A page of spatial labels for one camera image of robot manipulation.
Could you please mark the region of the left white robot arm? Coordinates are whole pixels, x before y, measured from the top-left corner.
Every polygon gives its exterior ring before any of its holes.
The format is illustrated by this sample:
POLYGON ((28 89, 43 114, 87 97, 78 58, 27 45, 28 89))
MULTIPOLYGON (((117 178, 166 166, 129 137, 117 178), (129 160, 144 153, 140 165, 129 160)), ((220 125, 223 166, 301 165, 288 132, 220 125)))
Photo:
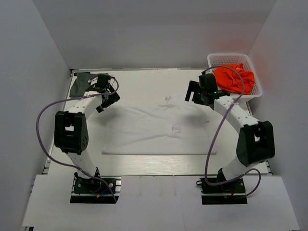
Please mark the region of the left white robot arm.
POLYGON ((67 111, 59 111, 55 115, 54 144, 77 167, 77 177, 86 180, 85 186, 91 192, 101 188, 102 180, 87 150, 87 120, 94 111, 101 113, 120 100, 112 80, 115 78, 109 74, 98 74, 97 80, 85 90, 82 99, 67 111))

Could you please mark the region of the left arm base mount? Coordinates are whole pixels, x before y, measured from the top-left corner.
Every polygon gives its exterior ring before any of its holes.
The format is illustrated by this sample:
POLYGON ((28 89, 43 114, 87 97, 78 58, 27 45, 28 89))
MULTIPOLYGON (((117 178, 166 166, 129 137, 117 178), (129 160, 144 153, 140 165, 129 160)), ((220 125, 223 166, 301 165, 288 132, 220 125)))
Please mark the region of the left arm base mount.
POLYGON ((103 180, 111 188, 115 200, 108 187, 101 181, 74 177, 71 204, 115 204, 120 196, 121 177, 105 177, 103 180))

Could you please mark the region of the white t-shirt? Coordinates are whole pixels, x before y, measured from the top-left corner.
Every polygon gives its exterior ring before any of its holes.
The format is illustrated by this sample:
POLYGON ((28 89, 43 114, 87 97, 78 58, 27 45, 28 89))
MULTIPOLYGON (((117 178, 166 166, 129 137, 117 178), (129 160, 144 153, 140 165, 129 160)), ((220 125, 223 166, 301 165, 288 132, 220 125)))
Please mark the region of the white t-shirt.
POLYGON ((114 105, 102 116, 103 154, 207 154, 220 122, 209 107, 186 102, 181 90, 157 104, 114 105))

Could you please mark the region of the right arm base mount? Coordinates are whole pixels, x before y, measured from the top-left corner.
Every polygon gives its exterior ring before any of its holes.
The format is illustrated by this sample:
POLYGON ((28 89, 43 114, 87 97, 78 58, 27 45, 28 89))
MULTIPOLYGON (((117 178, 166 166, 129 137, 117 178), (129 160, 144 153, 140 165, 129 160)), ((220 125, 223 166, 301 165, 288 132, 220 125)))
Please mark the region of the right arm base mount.
POLYGON ((210 186, 205 178, 200 178, 196 186, 201 188, 202 205, 245 205, 247 204, 244 181, 239 179, 232 182, 228 188, 227 184, 210 186))

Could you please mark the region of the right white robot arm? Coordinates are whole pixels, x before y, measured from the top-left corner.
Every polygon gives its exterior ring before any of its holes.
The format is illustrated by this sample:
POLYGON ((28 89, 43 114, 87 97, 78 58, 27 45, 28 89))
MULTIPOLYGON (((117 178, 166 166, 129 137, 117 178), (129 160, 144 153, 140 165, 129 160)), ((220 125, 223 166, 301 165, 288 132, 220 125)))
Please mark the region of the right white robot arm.
POLYGON ((200 75, 198 81, 191 80, 185 101, 209 106, 238 133, 235 157, 218 171, 217 182, 208 182, 208 185, 218 186, 221 191, 228 192, 235 186, 235 181, 254 166, 275 156, 273 125, 269 121, 262 122, 249 116, 228 92, 218 89, 213 74, 200 75))

